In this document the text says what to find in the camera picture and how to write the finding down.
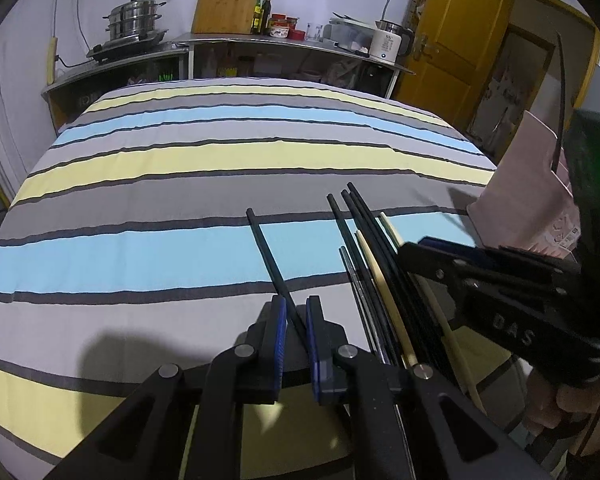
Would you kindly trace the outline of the person's right hand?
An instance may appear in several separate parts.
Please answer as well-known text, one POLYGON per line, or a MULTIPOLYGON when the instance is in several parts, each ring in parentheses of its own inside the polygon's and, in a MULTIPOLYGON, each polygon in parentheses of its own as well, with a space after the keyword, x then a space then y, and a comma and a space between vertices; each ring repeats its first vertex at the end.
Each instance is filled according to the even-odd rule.
POLYGON ((524 426, 535 436, 555 429, 567 415, 592 415, 600 404, 600 380, 585 388, 552 385, 537 370, 527 379, 524 426))

